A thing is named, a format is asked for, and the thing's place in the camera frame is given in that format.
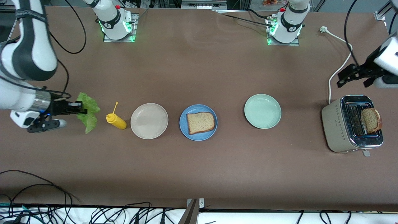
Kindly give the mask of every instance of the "white cable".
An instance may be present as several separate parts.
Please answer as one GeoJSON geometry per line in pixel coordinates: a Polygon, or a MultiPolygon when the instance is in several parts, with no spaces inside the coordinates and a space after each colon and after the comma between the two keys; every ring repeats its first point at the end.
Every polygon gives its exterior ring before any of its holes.
{"type": "MultiPolygon", "coordinates": [[[[343,41],[343,42],[345,43],[345,40],[341,39],[340,37],[338,37],[338,36],[336,36],[336,35],[334,35],[334,34],[332,34],[332,33],[330,33],[329,30],[328,30],[328,28],[327,28],[326,26],[322,26],[322,27],[319,29],[319,31],[320,31],[321,33],[328,33],[328,34],[330,34],[332,37],[335,37],[335,38],[337,38],[337,39],[339,39],[339,40],[341,40],[341,41],[343,41]]],[[[350,46],[351,51],[352,51],[352,49],[353,49],[353,48],[352,48],[352,45],[351,45],[350,43],[348,43],[348,45],[350,46]]],[[[345,64],[347,63],[347,61],[349,60],[350,57],[351,57],[351,52],[350,52],[350,54],[348,55],[347,59],[344,61],[344,63],[341,65],[341,67],[340,67],[339,69],[337,69],[337,70],[333,73],[333,75],[329,78],[329,82],[328,82],[328,86],[329,86],[329,98],[328,98],[328,103],[329,103],[329,104],[330,104],[330,101],[331,101],[331,98],[332,98],[332,88],[331,88],[331,86],[330,86],[330,82],[331,82],[332,78],[345,66],[345,64]]]]}

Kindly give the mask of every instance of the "slice of bread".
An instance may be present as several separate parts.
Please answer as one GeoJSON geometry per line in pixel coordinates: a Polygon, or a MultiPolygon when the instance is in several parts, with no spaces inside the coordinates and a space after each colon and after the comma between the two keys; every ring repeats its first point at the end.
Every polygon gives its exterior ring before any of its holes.
{"type": "Polygon", "coordinates": [[[187,114],[189,134],[209,132],[214,129],[214,116],[210,112],[187,114]]]}
{"type": "Polygon", "coordinates": [[[374,108],[363,109],[361,113],[361,120],[368,134],[381,129],[383,124],[380,114],[374,108]]]}

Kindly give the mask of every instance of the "yellow squeeze bottle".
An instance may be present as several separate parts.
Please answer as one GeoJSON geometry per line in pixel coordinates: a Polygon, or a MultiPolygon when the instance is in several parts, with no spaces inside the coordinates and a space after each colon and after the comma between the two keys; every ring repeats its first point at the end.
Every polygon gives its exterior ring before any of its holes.
{"type": "Polygon", "coordinates": [[[113,126],[119,128],[119,129],[125,129],[127,127],[127,123],[121,119],[119,116],[117,116],[115,114],[115,110],[116,110],[116,106],[119,104],[119,102],[116,102],[115,105],[115,109],[113,109],[113,113],[112,114],[108,114],[106,116],[106,121],[110,124],[112,124],[113,126]]]}

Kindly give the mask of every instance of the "green lettuce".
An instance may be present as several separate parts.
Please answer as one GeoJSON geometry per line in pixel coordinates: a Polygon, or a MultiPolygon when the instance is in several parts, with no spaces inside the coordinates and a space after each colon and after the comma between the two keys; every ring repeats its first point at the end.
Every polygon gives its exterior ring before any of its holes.
{"type": "Polygon", "coordinates": [[[98,119],[94,114],[98,113],[100,108],[98,107],[96,100],[89,97],[84,92],[79,94],[77,101],[82,101],[84,109],[87,109],[87,114],[77,114],[77,118],[80,119],[86,127],[87,134],[97,126],[98,119]]]}

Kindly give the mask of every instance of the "brown table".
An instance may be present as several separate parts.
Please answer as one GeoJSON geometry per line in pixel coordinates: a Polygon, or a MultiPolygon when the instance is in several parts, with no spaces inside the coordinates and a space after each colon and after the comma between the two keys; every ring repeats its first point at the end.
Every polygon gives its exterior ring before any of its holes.
{"type": "MultiPolygon", "coordinates": [[[[50,30],[69,50],[83,43],[70,8],[47,7],[50,30]]],[[[348,51],[344,43],[317,32],[321,26],[342,37],[345,14],[309,13],[299,47],[268,46],[260,25],[210,10],[149,10],[140,19],[135,43],[103,43],[95,15],[77,8],[88,42],[78,55],[55,45],[68,67],[68,92],[94,97],[101,112],[89,134],[75,115],[59,116],[67,128],[28,134],[1,111],[0,169],[20,169],[50,179],[80,198],[80,204],[124,205],[149,200],[154,206],[186,206],[205,198],[211,208],[398,210],[398,120],[396,89],[364,88],[356,81],[337,89],[369,96],[383,116],[384,145],[362,153],[337,154],[326,145],[321,109],[327,81],[348,51]],[[269,130],[251,126],[243,107],[265,93],[282,107],[280,123],[269,130]],[[119,102],[125,120],[140,105],[154,102],[168,112],[169,125],[155,140],[118,130],[105,115],[119,102]],[[195,142],[179,129],[181,112],[205,104],[217,114],[213,137],[195,142]]],[[[248,13],[235,15],[261,22],[248,13]]],[[[360,62],[387,37],[372,14],[352,14],[348,38],[360,62]]],[[[59,67],[47,82],[62,89],[59,67]]],[[[0,189],[15,193],[40,183],[23,174],[0,176],[0,189]]],[[[48,187],[32,189],[16,202],[63,203],[48,187]]]]}

